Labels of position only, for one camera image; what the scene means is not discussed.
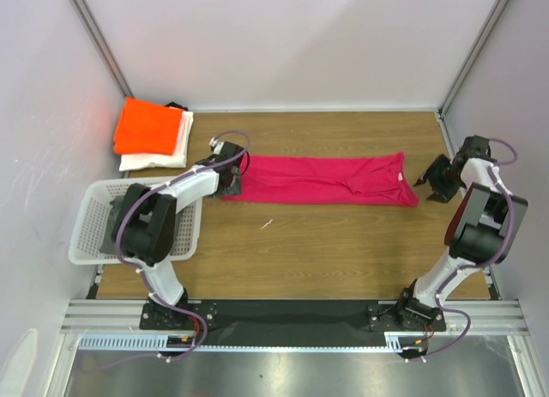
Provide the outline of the pink t shirt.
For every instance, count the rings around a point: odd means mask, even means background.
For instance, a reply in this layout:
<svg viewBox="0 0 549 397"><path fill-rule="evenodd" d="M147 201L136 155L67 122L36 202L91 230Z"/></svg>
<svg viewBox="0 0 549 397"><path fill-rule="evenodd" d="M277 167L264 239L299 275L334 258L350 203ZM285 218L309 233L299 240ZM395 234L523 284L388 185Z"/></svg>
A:
<svg viewBox="0 0 549 397"><path fill-rule="evenodd" d="M404 154L361 158L253 155L230 202L369 205L415 208L404 176Z"/></svg>

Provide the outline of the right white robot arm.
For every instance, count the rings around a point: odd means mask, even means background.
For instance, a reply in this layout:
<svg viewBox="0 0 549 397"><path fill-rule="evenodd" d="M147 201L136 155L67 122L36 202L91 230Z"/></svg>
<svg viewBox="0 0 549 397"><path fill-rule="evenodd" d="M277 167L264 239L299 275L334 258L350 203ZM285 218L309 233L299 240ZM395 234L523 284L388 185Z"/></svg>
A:
<svg viewBox="0 0 549 397"><path fill-rule="evenodd" d="M509 254L528 202L504 184L492 143L479 135L466 137L453 159L439 155L417 181L431 186L432 202L447 203L460 189L466 194L445 232L446 250L397 301L395 319L406 330L433 324L442 316L447 297L466 278Z"/></svg>

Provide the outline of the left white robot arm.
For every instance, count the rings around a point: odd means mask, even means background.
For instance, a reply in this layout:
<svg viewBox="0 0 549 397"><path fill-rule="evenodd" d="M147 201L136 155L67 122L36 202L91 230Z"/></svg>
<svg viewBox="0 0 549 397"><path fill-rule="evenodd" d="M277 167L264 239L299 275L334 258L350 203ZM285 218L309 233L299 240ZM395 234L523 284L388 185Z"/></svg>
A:
<svg viewBox="0 0 549 397"><path fill-rule="evenodd" d="M201 327L169 259L178 215L204 197L239 195L250 165L245 147L215 138L209 146L207 158L173 179L156 186L131 184L120 203L111 239L118 260L134 267L148 289L141 328L181 329L191 322Z"/></svg>

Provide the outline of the white folded t shirt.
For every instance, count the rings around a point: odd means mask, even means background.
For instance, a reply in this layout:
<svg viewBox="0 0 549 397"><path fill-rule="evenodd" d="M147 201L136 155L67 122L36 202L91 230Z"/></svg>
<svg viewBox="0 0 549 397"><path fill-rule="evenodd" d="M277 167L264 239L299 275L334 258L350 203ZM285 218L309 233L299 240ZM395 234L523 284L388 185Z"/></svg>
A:
<svg viewBox="0 0 549 397"><path fill-rule="evenodd" d="M182 111L178 137L172 154L133 153L120 157L119 171L137 171L146 168L185 168L187 164L188 142L194 123L192 111Z"/></svg>

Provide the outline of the black folded t shirt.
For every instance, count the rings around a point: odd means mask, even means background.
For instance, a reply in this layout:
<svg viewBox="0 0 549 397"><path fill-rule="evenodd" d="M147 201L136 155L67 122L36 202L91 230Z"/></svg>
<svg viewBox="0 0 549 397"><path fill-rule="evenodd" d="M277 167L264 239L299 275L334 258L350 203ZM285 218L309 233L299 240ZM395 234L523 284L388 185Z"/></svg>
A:
<svg viewBox="0 0 549 397"><path fill-rule="evenodd" d="M180 105L176 102L170 102L170 103L166 104L165 107L179 109L179 110L182 110L182 111L189 111L188 107L182 106L182 105Z"/></svg>

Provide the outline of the orange folded t shirt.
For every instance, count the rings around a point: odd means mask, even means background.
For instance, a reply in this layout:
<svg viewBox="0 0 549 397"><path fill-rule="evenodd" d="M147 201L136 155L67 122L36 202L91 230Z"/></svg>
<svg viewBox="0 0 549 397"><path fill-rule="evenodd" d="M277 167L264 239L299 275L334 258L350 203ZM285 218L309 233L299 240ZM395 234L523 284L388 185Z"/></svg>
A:
<svg viewBox="0 0 549 397"><path fill-rule="evenodd" d="M113 136L115 154L172 154L182 112L127 97Z"/></svg>

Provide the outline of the grey t shirt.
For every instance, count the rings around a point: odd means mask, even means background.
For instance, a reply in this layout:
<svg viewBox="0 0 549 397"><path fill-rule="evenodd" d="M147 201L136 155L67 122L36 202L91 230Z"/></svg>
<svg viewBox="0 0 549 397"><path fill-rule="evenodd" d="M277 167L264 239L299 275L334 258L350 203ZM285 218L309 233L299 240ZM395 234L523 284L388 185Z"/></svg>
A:
<svg viewBox="0 0 549 397"><path fill-rule="evenodd" d="M107 216L106 228L102 244L99 248L101 254L116 255L115 238L118 232L119 224L124 218L123 214L124 197L119 195L110 202L110 211Z"/></svg>

